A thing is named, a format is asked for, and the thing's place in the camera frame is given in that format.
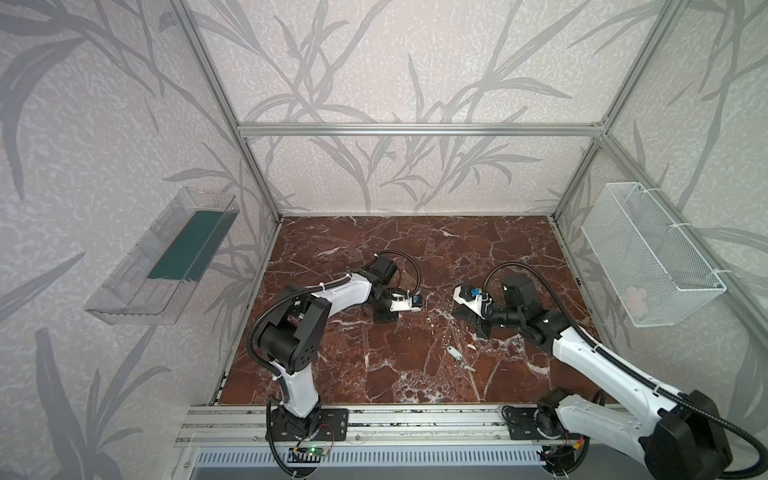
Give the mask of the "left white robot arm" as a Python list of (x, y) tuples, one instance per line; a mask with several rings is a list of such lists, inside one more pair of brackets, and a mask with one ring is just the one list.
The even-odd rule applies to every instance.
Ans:
[(390, 284), (398, 268), (387, 256), (394, 253), (377, 253), (367, 264), (328, 283), (285, 287), (252, 325), (246, 335), (246, 353), (272, 375), (282, 393), (277, 405), (267, 408), (267, 440), (309, 439), (328, 417), (330, 412), (322, 409), (315, 388), (312, 363), (332, 316), (367, 304), (376, 323), (389, 323), (403, 312), (422, 309), (421, 272), (415, 260), (403, 256), (415, 269), (413, 289)]

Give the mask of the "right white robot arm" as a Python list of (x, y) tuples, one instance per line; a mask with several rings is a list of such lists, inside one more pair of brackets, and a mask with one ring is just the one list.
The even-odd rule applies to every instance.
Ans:
[(503, 298), (470, 284), (454, 289), (455, 317), (478, 336), (512, 328), (543, 352), (569, 365), (624, 407), (615, 411), (569, 390), (556, 390), (539, 407), (562, 429), (610, 446), (643, 465), (656, 479), (716, 479), (733, 456), (725, 430), (713, 422), (714, 402), (699, 391), (690, 407), (663, 396), (675, 388), (657, 382), (605, 349), (559, 310), (548, 310), (532, 279), (503, 277)]

